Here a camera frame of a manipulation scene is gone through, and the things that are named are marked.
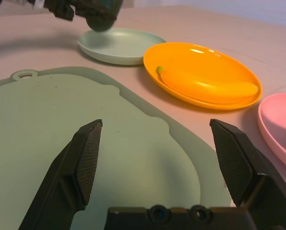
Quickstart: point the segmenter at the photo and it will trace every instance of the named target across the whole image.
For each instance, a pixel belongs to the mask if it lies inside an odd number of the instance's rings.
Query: orange plate
[[[256,103],[262,95],[257,77],[241,63],[218,51],[190,43],[167,42],[149,48],[144,55],[144,65],[153,80],[165,91],[191,104],[218,110],[235,110]],[[234,104],[209,103],[187,97],[163,83],[156,68],[191,72],[195,75],[222,82],[251,82],[259,87],[256,95]]]

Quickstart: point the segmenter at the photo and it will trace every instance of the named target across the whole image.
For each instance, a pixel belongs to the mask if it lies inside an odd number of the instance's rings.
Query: table
[[[262,98],[286,92],[286,27],[241,19],[193,7],[122,9],[115,27],[156,33],[167,41],[191,42],[226,53],[250,68],[263,85]],[[140,97],[190,129],[211,147],[211,118],[243,130],[286,181],[286,166],[268,149],[257,125],[257,107],[234,112],[187,104],[160,89],[144,67],[119,67],[92,61],[77,39],[89,30],[84,19],[68,22],[52,14],[0,17],[0,79],[21,69],[65,66],[94,68],[116,79]]]

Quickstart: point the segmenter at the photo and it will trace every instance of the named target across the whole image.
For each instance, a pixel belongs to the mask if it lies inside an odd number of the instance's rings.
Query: pink plate
[[[258,124],[265,142],[286,165],[286,93],[273,94],[260,103]]]

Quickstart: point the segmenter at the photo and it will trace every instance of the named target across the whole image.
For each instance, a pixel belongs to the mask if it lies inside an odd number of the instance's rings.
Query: plate rim
[[[167,41],[162,38],[161,36],[159,35],[156,35],[156,34],[153,34],[151,32],[147,32],[147,31],[144,31],[144,30],[136,30],[136,29],[131,29],[131,28],[112,28],[106,32],[113,32],[113,31],[123,31],[123,32],[137,32],[137,33],[141,33],[141,34],[146,34],[146,35],[149,35],[149,36],[152,36],[154,38],[157,38],[159,40],[161,40],[162,42],[161,43],[155,43],[153,46],[156,46],[156,45],[159,45],[159,44],[162,44],[162,43],[166,43]],[[77,40],[77,43],[79,44],[79,46],[81,48],[84,48],[85,50],[89,51],[89,52],[92,52],[94,54],[97,54],[97,55],[102,55],[102,56],[105,56],[105,57],[112,57],[112,58],[143,58],[144,57],[144,54],[142,56],[121,56],[121,55],[110,55],[110,54],[105,54],[105,53],[102,53],[102,52],[96,52],[95,50],[91,49],[91,48],[88,48],[87,46],[85,46],[84,44],[81,43],[81,39],[89,34],[89,33],[96,33],[95,31],[93,30],[90,30],[90,31],[86,31],[85,33],[81,34]]]

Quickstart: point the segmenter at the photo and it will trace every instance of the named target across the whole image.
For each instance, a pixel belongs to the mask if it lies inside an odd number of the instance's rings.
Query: cutting board hanging hole
[[[12,75],[12,78],[16,81],[26,80],[34,77],[37,77],[37,72],[29,69],[16,72]]]

